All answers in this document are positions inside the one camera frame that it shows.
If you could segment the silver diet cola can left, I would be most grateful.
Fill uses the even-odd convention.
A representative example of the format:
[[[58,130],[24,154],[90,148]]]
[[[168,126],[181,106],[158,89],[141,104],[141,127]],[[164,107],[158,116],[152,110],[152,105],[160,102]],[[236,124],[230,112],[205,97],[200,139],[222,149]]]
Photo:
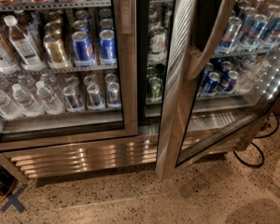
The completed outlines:
[[[69,112],[80,112],[84,110],[81,93],[76,86],[66,86],[63,89],[66,109]]]

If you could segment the blue Pepsi can left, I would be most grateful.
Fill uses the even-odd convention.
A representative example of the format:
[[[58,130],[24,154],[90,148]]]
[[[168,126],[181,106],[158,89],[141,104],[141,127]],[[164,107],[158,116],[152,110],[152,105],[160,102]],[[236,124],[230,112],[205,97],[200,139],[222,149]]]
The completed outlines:
[[[94,51],[91,38],[86,32],[78,31],[72,34],[75,63],[77,67],[89,67],[94,65]]]

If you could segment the water bottle far left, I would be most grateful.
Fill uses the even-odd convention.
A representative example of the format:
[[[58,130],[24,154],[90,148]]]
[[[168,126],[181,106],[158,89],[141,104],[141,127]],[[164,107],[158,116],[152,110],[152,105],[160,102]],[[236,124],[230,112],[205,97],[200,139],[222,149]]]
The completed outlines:
[[[0,114],[4,119],[16,119],[22,116],[18,105],[2,90],[0,90]]]

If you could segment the white 7up can left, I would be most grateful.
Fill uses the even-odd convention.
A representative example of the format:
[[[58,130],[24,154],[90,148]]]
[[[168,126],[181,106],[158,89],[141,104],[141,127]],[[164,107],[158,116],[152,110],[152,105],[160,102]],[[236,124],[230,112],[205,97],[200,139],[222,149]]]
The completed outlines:
[[[149,30],[148,59],[152,62],[160,61],[166,54],[166,34],[162,26],[153,26]]]

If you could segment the gold soda can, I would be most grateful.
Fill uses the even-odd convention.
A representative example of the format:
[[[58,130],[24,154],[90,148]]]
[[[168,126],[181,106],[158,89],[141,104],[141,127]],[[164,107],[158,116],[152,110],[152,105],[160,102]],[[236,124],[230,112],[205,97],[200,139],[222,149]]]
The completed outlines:
[[[51,69],[64,69],[72,66],[60,35],[45,35],[43,44],[49,56],[49,66]]]

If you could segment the water bottle right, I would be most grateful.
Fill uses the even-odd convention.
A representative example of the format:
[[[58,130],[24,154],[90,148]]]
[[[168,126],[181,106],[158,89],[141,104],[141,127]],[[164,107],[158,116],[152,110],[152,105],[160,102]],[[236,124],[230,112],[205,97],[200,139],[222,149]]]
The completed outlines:
[[[58,115],[63,112],[63,102],[49,84],[46,84],[44,81],[37,81],[36,94],[48,114]]]

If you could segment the silver diet cola can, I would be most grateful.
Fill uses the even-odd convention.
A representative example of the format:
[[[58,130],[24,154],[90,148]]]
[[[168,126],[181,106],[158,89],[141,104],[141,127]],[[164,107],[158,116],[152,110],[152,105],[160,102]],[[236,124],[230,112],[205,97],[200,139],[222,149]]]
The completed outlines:
[[[117,82],[107,84],[107,100],[110,107],[120,107],[120,90]]]
[[[100,87],[92,83],[87,87],[89,109],[101,109],[104,106],[104,99]]]
[[[80,112],[84,110],[81,93],[76,86],[66,86],[63,89],[66,109],[69,112]]]

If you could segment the water bottle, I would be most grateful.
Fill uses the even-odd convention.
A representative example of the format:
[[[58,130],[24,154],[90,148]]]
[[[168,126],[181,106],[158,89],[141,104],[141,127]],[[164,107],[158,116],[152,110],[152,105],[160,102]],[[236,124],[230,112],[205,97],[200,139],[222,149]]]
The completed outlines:
[[[36,94],[48,114],[58,115],[63,112],[63,102],[49,84],[46,84],[44,81],[37,81]]]
[[[0,90],[0,114],[4,119],[16,119],[22,116],[18,105],[2,90]]]
[[[19,83],[12,85],[12,94],[27,117],[37,117],[44,114],[44,108],[28,88]]]

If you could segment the silver diet cola can middle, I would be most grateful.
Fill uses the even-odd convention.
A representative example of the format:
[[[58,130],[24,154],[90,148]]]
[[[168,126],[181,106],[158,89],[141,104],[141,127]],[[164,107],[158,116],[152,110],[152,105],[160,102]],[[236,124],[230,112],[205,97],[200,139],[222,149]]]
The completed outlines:
[[[87,87],[89,109],[101,109],[104,106],[104,99],[100,87],[92,83]]]

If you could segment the blue Pepsi can right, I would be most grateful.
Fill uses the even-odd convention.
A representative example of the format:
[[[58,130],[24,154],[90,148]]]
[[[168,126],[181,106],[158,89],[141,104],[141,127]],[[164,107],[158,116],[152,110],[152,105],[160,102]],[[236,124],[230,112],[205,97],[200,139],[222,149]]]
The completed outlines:
[[[103,30],[99,34],[101,59],[105,64],[114,64],[117,59],[115,34],[113,30]]]

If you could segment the water bottle right compartment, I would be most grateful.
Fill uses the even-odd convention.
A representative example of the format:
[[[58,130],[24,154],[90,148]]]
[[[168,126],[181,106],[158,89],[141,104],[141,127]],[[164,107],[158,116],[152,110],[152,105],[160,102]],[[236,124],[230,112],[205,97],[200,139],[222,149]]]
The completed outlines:
[[[269,66],[270,63],[266,60],[255,64],[250,70],[241,76],[236,84],[236,91],[241,94],[252,91],[255,84],[266,74]]]

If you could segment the silver diet cola can right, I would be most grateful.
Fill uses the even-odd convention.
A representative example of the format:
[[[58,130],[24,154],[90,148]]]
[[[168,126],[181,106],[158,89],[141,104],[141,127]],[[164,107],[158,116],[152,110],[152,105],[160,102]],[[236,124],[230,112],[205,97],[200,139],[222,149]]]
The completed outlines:
[[[110,107],[120,107],[120,90],[117,82],[107,84],[107,100]]]

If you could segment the glass fridge door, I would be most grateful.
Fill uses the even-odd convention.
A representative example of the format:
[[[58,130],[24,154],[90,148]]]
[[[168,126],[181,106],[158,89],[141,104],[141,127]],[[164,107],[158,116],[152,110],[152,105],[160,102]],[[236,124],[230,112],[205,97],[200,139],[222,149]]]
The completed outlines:
[[[7,15],[14,16],[34,38],[45,68],[41,71],[24,69],[24,62],[8,38]],[[105,64],[101,59],[99,34],[113,30],[117,59]],[[86,32],[91,38],[94,65],[77,67],[72,42],[74,32]],[[19,83],[36,94],[36,82],[49,84],[63,102],[63,112],[46,112],[37,117],[24,115],[4,119],[0,114],[0,152],[13,149],[45,147],[65,143],[107,139],[136,132],[136,0],[0,0],[0,34],[13,48],[20,70],[13,74],[0,73],[0,90],[17,105],[12,85]],[[60,35],[72,66],[51,69],[43,44],[45,35]],[[110,107],[107,84],[117,82],[120,107]],[[104,99],[101,109],[89,109],[87,87],[95,83]],[[84,110],[69,112],[63,96],[66,86],[76,86],[81,93]]]
[[[261,49],[259,40],[250,51],[239,45],[255,15],[267,16],[268,28],[280,13],[280,0],[174,0],[173,12],[156,166],[160,178],[209,155],[245,150],[270,113],[280,113],[280,44]],[[218,53],[231,16],[242,26],[232,51]],[[218,85],[215,95],[202,93],[209,73],[218,72],[221,81],[234,70],[240,80],[263,60],[270,66],[249,93],[238,93],[236,85],[231,92]]]

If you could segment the water bottle middle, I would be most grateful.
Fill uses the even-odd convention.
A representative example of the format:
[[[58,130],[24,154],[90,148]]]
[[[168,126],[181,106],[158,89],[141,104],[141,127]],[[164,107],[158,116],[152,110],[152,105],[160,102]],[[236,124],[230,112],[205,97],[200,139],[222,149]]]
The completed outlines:
[[[28,88],[19,83],[12,85],[12,94],[27,117],[37,117],[44,114],[44,108]]]

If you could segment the iced tea bottle white cap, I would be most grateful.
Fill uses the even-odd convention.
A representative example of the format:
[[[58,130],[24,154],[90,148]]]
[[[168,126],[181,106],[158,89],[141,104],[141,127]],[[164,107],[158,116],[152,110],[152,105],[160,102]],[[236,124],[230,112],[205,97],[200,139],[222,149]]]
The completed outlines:
[[[4,17],[8,27],[8,38],[21,56],[24,69],[28,71],[41,71],[45,68],[40,50],[30,32],[12,15]]]

